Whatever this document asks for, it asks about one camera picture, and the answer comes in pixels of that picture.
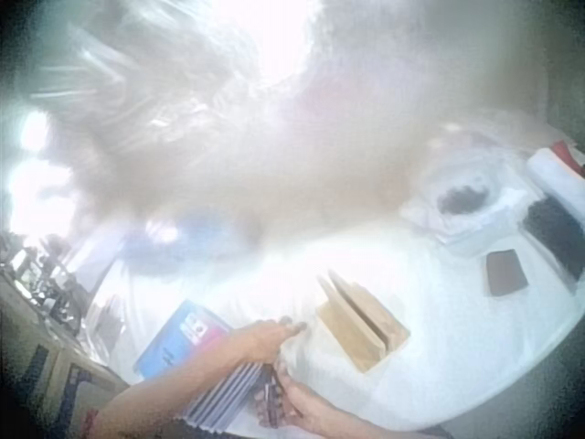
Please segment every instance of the person's right hand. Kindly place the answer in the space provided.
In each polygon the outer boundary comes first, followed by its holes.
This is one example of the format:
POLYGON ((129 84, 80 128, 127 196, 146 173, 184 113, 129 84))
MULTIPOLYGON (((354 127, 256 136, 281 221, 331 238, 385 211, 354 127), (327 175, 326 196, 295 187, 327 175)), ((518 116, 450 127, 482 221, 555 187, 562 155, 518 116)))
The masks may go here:
MULTIPOLYGON (((284 363, 278 362, 274 368, 284 393, 278 407, 278 425, 295 425, 309 433, 331 437, 343 413, 304 384, 293 380, 284 363)), ((255 400, 260 424, 270 427, 263 391, 256 395, 255 400)))

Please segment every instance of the person's left hand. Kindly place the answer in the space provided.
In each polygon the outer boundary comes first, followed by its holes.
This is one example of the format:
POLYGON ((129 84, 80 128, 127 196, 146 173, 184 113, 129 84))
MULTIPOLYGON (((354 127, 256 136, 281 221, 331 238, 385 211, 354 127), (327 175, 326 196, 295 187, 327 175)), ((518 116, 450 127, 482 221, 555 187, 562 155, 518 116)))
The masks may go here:
POLYGON ((233 339, 248 362, 272 364, 281 344, 305 328, 305 323, 294 325, 289 317, 284 317, 279 323, 267 320, 244 327, 234 333, 233 339))

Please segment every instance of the white cloth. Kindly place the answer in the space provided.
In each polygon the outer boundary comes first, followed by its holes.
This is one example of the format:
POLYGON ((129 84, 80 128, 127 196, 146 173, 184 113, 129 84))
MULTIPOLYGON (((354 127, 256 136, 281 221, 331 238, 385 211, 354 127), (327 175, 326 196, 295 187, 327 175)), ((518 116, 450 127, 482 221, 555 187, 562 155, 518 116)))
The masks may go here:
POLYGON ((585 222, 585 178, 550 149, 540 149, 528 160, 528 174, 578 220, 585 222))
MULTIPOLYGON (((486 294, 484 258, 462 259, 397 220, 365 225, 291 249, 267 250, 261 262, 225 282, 165 284, 129 279, 114 267, 106 280, 126 309, 110 367, 140 380, 133 364, 185 298, 234 327, 283 315, 309 323, 287 342, 291 374, 338 407, 391 430, 416 430, 467 412, 510 386, 579 322, 585 288, 570 294, 520 235, 485 252, 516 249, 530 286, 486 294), (359 373, 315 315, 324 300, 316 276, 333 269, 374 294, 410 331, 407 343, 359 373)), ((259 427, 250 409, 229 431, 248 437, 303 437, 296 429, 259 427)))

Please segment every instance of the black fabric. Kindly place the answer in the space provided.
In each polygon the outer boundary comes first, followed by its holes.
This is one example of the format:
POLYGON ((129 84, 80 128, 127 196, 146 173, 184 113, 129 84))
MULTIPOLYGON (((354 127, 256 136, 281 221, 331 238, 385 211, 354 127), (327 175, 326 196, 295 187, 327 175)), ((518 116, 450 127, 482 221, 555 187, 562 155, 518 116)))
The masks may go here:
POLYGON ((585 232, 556 199, 547 197, 530 206, 524 227, 575 281, 580 279, 585 271, 585 232))

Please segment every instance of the red object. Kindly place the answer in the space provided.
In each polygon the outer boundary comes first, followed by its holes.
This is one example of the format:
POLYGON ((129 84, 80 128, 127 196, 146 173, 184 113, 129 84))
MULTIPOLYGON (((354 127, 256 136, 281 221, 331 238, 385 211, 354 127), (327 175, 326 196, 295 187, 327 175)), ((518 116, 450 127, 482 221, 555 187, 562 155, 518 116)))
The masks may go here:
POLYGON ((552 147, 552 152, 560 158, 565 165, 570 167, 573 171, 575 171, 580 176, 583 176, 583 168, 579 163, 575 161, 573 156, 570 154, 569 147, 563 141, 556 142, 552 147))

